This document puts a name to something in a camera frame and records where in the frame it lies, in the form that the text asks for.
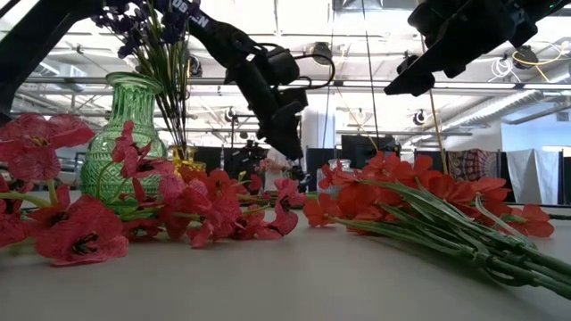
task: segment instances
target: bouquet of flowers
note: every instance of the bouquet of flowers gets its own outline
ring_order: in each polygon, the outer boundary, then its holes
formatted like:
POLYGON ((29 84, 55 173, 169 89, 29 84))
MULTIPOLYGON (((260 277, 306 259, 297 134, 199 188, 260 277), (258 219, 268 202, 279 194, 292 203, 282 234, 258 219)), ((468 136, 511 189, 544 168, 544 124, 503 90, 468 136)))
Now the bouquet of flowers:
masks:
POLYGON ((132 121, 125 123, 115 140, 110 165, 122 164, 123 184, 133 184, 135 192, 123 194, 118 188, 107 204, 97 195, 86 194, 72 202, 70 188, 54 183, 61 169, 55 150, 84 144, 94 136, 80 119, 58 115, 45 120, 31 113, 0 128, 0 161, 8 163, 17 179, 8 185, 0 177, 0 248, 31 243, 53 265, 69 266, 125 256, 129 241, 152 242, 161 235, 175 241, 187 236, 193 248, 202 248, 208 241, 223 238, 276 240, 296 227, 298 217, 291 207, 304 202, 296 182, 276 182, 276 218, 268 222, 264 220, 268 206, 244 211, 239 206, 239 199, 256 197, 244 185, 260 189, 258 177, 237 181, 219 169, 207 176, 184 167, 175 174, 172 163, 146 157, 150 144, 133 143, 133 127, 132 121), (139 182, 150 175, 161 176, 160 197, 146 194, 139 182), (37 181, 47 182, 49 200, 28 193, 37 181), (24 201, 37 209, 23 213, 24 201), (106 206, 123 202, 127 205, 118 212, 106 206))
POLYGON ((340 186, 338 198, 320 194, 303 212, 314 227, 338 223, 359 235, 383 235, 425 246, 482 269, 510 286, 542 286, 571 299, 571 266, 537 251, 526 235, 548 237, 550 216, 536 205, 512 209, 503 201, 505 180, 455 182, 379 152, 361 173, 323 167, 320 185, 340 186))
POLYGON ((130 0, 111 2, 92 17, 97 27, 106 27, 124 45, 118 56, 137 59, 137 72, 157 80, 162 91, 156 95, 167 129, 179 148, 179 158, 187 160, 186 99, 189 97, 188 77, 192 66, 188 52, 188 19, 199 9, 200 2, 189 4, 181 12, 170 0, 130 0))

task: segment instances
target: glass vase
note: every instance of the glass vase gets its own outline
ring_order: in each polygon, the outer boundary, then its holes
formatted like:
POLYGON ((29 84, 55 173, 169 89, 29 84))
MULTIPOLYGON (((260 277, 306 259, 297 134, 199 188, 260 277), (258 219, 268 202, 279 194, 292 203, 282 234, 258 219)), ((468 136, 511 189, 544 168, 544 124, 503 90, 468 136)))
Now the glass vase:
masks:
MULTIPOLYGON (((109 123, 95 136, 87 148, 85 164, 81 169, 81 192, 95 196, 97 178, 102 169, 112 161, 115 138, 121 135, 123 125, 133 120, 133 141, 143 147, 152 142, 148 158, 167 156, 167 148, 159 138, 153 125, 154 96, 161 91, 161 85, 145 76, 129 72, 113 72, 106 77, 113 86, 113 103, 109 123)), ((120 174, 122 164, 112 164, 104 173, 100 199, 109 202, 120 193, 133 194, 133 185, 120 174)), ((157 194, 161 178, 150 176, 142 179, 143 188, 150 195, 157 194)))

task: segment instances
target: white curtain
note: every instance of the white curtain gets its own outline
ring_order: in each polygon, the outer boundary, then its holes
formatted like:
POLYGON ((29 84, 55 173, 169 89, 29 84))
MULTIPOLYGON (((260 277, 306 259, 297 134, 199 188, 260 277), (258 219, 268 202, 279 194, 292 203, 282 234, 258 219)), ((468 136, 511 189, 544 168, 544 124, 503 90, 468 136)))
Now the white curtain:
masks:
POLYGON ((557 204, 559 153, 527 150, 507 152, 509 178, 516 202, 557 204))

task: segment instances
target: wall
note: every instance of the wall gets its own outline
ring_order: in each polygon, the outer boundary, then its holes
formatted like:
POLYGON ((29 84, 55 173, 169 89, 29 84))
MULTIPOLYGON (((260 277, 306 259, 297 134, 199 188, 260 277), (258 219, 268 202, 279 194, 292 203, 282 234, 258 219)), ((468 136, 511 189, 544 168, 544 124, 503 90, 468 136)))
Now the wall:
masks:
POLYGON ((556 121, 548 115, 520 125, 501 125, 503 150, 506 152, 542 149, 543 146, 571 146, 571 122, 556 121))
POLYGON ((473 148, 491 152, 501 150, 501 122, 496 120, 489 125, 488 128, 471 130, 472 136, 450 136, 444 139, 443 147, 449 151, 465 151, 473 148))

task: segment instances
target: person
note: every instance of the person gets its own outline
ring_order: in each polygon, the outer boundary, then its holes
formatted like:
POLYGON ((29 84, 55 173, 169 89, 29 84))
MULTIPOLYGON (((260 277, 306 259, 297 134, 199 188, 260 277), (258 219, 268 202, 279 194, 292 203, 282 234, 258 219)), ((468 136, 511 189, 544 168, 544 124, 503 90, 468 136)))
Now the person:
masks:
POLYGON ((278 152, 274 147, 269 149, 266 159, 271 160, 272 166, 265 172, 264 190, 266 192, 276 192, 277 188, 274 181, 280 178, 286 178, 289 161, 283 153, 278 152))

